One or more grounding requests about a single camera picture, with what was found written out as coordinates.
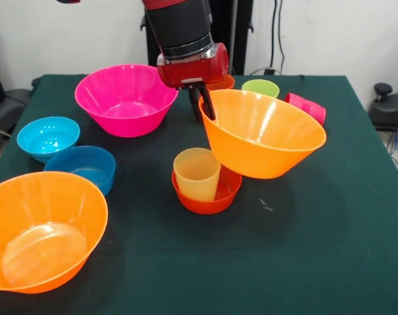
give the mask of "yellow cup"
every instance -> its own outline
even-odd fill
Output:
[[[210,150],[185,150],[174,159],[173,168],[177,185],[184,196],[197,201],[215,199],[221,164]]]

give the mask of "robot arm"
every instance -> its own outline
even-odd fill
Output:
[[[161,50],[157,68],[162,81],[168,87],[189,89],[192,103],[197,102],[199,90],[205,113],[215,119],[205,84],[223,79],[229,58],[224,44],[213,42],[209,0],[143,0],[143,4]],[[198,118],[197,104],[193,106]]]

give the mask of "white wall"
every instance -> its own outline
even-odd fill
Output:
[[[273,0],[254,0],[246,73],[269,64]],[[147,63],[141,0],[0,0],[0,76],[7,89],[46,73]],[[398,0],[284,0],[285,74],[345,74],[367,105],[378,81],[398,91]],[[277,53],[275,66],[279,65]]]
[[[273,4],[255,0],[247,73],[269,65]],[[398,91],[398,0],[284,0],[281,22],[285,74],[344,74],[365,106],[379,81]]]
[[[140,0],[0,0],[0,77],[6,89],[42,74],[147,63]]]

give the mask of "black chair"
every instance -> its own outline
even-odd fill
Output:
[[[5,92],[0,82],[0,134],[7,137],[12,132],[29,101],[29,90]]]

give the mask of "dark blue bowl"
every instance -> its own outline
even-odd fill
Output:
[[[44,170],[79,175],[93,182],[107,195],[113,186],[116,160],[109,151],[98,146],[76,146],[52,157]]]

